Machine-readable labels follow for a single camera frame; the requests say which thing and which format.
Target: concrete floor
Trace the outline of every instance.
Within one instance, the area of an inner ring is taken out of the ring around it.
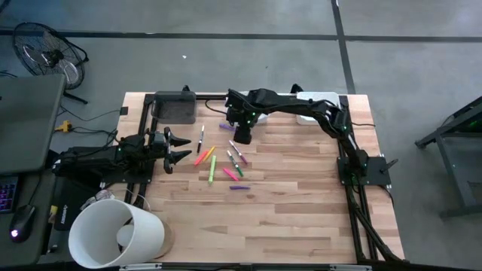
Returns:
[[[482,2],[465,0],[339,0],[347,35],[480,36]],[[118,32],[336,34],[328,0],[16,0],[0,26],[22,21],[55,29]],[[64,99],[82,117],[119,108],[126,91],[224,92],[266,87],[347,93],[337,41],[70,38],[91,61],[74,91],[87,106]],[[414,263],[482,269],[482,216],[442,221],[459,205],[434,146],[413,142],[456,109],[480,96],[482,49],[466,43],[349,42],[357,93],[368,94],[380,147],[391,169],[395,213],[406,258]],[[0,37],[0,70],[28,75]],[[111,114],[74,125],[114,129]],[[100,145],[102,135],[56,134],[55,151]]]

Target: black mouse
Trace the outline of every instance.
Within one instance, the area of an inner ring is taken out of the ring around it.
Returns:
[[[32,232],[35,207],[29,204],[19,207],[10,222],[10,238],[14,242],[27,240]]]

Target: wood grain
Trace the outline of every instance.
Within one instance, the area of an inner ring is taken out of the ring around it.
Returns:
[[[129,114],[120,117],[119,137],[137,133],[144,95],[126,93],[124,106],[129,107]],[[367,96],[351,95],[349,104],[353,122],[373,123]],[[210,105],[224,107],[215,101]],[[231,151],[245,173],[239,184],[251,187],[232,191],[229,186],[235,183],[222,168],[235,172],[226,155],[233,133],[220,129],[222,122],[223,115],[200,103],[195,124],[170,125],[176,136],[192,141],[175,151],[195,151],[205,125],[201,151],[216,145],[218,162],[211,187],[207,183],[209,161],[194,167],[195,152],[176,165],[171,175],[164,173],[162,161],[156,163],[146,196],[152,212],[176,234],[171,252],[158,261],[355,263],[345,191],[337,176],[336,141],[317,126],[298,125],[294,115],[271,114],[267,124],[253,129],[250,145],[238,144],[248,165]],[[358,144],[369,155],[378,155],[375,129],[354,129]],[[123,187],[116,184],[113,189]],[[378,187],[367,187],[367,195],[375,229],[403,257],[390,198]]]

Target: white cup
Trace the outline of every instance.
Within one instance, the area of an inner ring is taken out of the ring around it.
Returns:
[[[130,241],[120,252],[117,234],[131,218]],[[85,208],[69,234],[71,256],[89,269],[145,263],[159,254],[163,242],[164,226],[156,215],[117,199],[103,199]]]

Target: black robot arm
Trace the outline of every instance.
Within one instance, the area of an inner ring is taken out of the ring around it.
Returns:
[[[368,155],[360,149],[349,133],[348,108],[339,108],[328,100],[302,100],[280,96],[272,90],[251,90],[247,96],[235,90],[228,90],[226,120],[233,126],[238,123],[234,141],[242,144],[251,142],[251,128],[261,114],[276,111],[312,117],[333,139],[337,139],[348,156],[347,169],[363,177],[367,174]]]
[[[144,175],[149,162],[164,158],[164,171],[172,173],[171,164],[176,164],[191,151],[171,151],[191,143],[191,140],[175,137],[169,127],[164,133],[154,132],[154,140],[145,145],[144,135],[129,135],[118,141],[117,146],[73,147],[62,152],[53,165],[53,173],[67,177],[100,177],[111,182],[129,182],[129,179]]]

